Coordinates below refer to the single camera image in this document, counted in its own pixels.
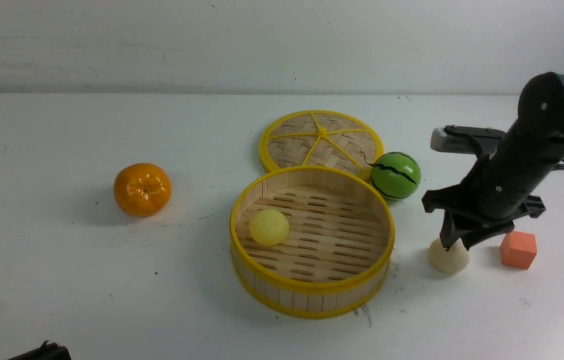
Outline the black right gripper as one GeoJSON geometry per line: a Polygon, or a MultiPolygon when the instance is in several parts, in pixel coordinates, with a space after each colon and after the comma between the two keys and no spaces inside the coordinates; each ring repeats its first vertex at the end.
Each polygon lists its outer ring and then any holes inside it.
{"type": "Polygon", "coordinates": [[[544,207],[532,192],[564,158],[564,136],[535,135],[517,121],[496,150],[476,160],[460,183],[427,191],[424,210],[444,210],[440,243],[449,250],[460,238],[465,249],[514,230],[513,219],[537,217],[544,207]],[[489,224],[465,233],[471,224],[489,224]]]}

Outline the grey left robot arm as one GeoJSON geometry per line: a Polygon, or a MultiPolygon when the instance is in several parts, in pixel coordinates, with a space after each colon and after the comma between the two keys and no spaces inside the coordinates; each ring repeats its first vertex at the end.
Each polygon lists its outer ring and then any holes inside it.
{"type": "MultiPolygon", "coordinates": [[[[468,249],[483,240],[511,232],[513,222],[489,224],[462,224],[459,220],[445,219],[440,238],[433,240],[426,253],[428,264],[444,276],[454,276],[469,263],[468,249]]],[[[70,360],[66,346],[45,341],[40,347],[14,357],[15,360],[70,360]]]]}

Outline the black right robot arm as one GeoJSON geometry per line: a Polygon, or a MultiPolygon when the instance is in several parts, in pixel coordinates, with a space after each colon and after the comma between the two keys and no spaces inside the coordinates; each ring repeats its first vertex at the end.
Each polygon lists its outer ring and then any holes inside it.
{"type": "Polygon", "coordinates": [[[424,210],[444,210],[439,239],[466,249],[514,229],[522,217],[537,218],[545,206],[532,192],[549,173],[564,167],[564,75],[535,76],[522,90],[517,119],[507,132],[448,125],[433,130],[430,147],[474,154],[460,183],[427,191],[424,210]]]}

